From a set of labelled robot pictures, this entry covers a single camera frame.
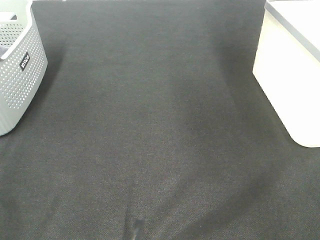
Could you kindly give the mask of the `white storage box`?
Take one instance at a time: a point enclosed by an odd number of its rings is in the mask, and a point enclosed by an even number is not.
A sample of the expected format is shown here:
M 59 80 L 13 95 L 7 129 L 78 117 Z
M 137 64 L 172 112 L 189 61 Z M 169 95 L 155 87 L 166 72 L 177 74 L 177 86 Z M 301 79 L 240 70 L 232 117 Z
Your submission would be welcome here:
M 320 145 L 320 3 L 268 0 L 252 73 L 299 145 Z

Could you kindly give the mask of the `black fabric table mat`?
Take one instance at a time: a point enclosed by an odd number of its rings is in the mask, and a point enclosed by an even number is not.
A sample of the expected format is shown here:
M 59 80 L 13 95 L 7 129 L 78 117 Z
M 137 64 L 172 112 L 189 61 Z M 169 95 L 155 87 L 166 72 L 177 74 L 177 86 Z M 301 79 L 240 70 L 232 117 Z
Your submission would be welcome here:
M 1 239 L 319 239 L 320 151 L 252 74 L 264 4 L 35 2 L 48 67 L 0 139 Z

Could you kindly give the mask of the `grey perforated plastic basket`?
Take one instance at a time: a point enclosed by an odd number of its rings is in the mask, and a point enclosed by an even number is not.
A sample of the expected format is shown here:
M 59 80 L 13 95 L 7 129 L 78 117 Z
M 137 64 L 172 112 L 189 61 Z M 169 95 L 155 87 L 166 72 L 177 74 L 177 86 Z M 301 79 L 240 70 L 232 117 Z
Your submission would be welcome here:
M 0 2 L 0 134 L 13 130 L 45 75 L 48 60 L 31 0 Z

